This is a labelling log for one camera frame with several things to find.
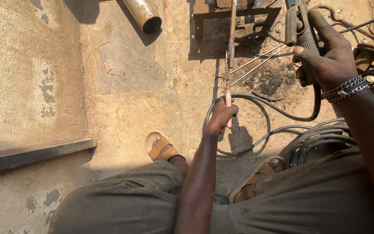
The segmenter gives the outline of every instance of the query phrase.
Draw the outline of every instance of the metal bracelet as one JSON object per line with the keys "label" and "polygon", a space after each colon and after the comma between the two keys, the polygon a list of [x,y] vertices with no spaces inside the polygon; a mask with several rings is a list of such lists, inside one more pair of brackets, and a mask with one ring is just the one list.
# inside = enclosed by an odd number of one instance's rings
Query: metal bracelet
{"label": "metal bracelet", "polygon": [[347,90],[349,88],[352,88],[352,87],[354,87],[356,85],[359,85],[362,81],[363,81],[363,79],[360,76],[355,77],[355,78],[353,78],[353,79],[345,82],[344,84],[340,85],[339,87],[321,94],[321,100],[326,99],[326,98],[331,98],[333,96],[336,96],[341,91],[345,91],[345,90]]}
{"label": "metal bracelet", "polygon": [[340,102],[342,100],[345,100],[349,97],[351,97],[352,95],[354,95],[355,93],[361,91],[362,89],[368,87],[369,85],[366,83],[366,82],[362,82],[361,85],[357,88],[355,88],[354,90],[352,90],[350,93],[344,95],[343,97],[340,97],[340,98],[336,98],[336,99],[333,99],[331,101],[328,101],[329,103],[336,103],[336,102]]}

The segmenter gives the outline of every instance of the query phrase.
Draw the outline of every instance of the gray pants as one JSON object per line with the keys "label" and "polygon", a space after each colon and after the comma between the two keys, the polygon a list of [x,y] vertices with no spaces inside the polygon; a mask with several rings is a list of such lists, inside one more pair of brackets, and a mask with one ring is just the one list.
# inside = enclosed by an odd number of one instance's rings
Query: gray pants
{"label": "gray pants", "polygon": [[[87,185],[59,205],[49,233],[171,233],[170,192],[182,180],[158,160]],[[374,186],[358,148],[263,177],[255,194],[213,205],[210,233],[374,233]]]}

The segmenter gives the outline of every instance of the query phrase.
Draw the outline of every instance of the pink handle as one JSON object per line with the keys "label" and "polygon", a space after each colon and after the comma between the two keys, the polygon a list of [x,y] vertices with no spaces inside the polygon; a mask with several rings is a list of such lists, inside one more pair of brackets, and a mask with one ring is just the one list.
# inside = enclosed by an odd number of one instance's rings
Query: pink handle
{"label": "pink handle", "polygon": [[[230,87],[226,87],[226,106],[231,107],[232,106],[232,100],[231,100],[231,95],[230,95]],[[232,127],[232,119],[230,118],[229,122],[227,123],[227,127],[231,128]]]}

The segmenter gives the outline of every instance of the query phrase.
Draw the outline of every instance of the sandal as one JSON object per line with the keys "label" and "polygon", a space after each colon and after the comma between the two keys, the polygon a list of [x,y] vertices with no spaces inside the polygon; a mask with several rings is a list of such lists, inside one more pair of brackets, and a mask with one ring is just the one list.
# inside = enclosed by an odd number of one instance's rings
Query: sandal
{"label": "sandal", "polygon": [[[161,138],[159,139],[159,141],[157,141],[157,144],[153,148],[153,142],[155,141],[156,137]],[[167,145],[171,145],[172,147],[163,153],[162,150]],[[174,156],[180,156],[184,158],[184,156],[182,156],[181,153],[170,143],[168,138],[166,138],[165,135],[159,130],[154,130],[147,134],[147,136],[145,137],[145,147],[147,149],[148,155],[154,162],[157,161],[160,156],[160,159],[166,161]]]}
{"label": "sandal", "polygon": [[285,165],[285,160],[283,159],[283,157],[280,157],[280,156],[267,157],[253,170],[252,174],[247,179],[245,179],[245,181],[243,181],[243,183],[239,185],[239,187],[233,190],[233,192],[229,196],[229,204],[234,203],[234,199],[236,195],[240,191],[242,191],[243,187],[247,186],[248,184],[256,184],[258,180],[261,178],[260,174],[263,174],[266,176],[275,174],[275,171],[273,170],[273,168],[268,164],[268,162],[273,159],[278,159],[280,164]]}

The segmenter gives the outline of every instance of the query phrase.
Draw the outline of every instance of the dirty hand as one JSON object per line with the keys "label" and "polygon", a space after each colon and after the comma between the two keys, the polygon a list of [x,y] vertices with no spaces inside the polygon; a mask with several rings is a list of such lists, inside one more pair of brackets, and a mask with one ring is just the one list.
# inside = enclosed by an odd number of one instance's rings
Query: dirty hand
{"label": "dirty hand", "polygon": [[239,108],[237,106],[232,105],[231,107],[226,107],[224,98],[221,98],[214,107],[213,114],[211,116],[209,124],[206,127],[206,131],[221,134],[230,118],[232,118],[232,116],[235,117],[238,112]]}
{"label": "dirty hand", "polygon": [[[318,11],[310,9],[308,16],[324,42],[325,55],[322,57],[312,50],[296,46],[293,61],[309,65],[323,92],[327,92],[358,76],[355,58],[351,43],[328,24]],[[296,73],[301,86],[307,86],[303,68],[298,68]]]}

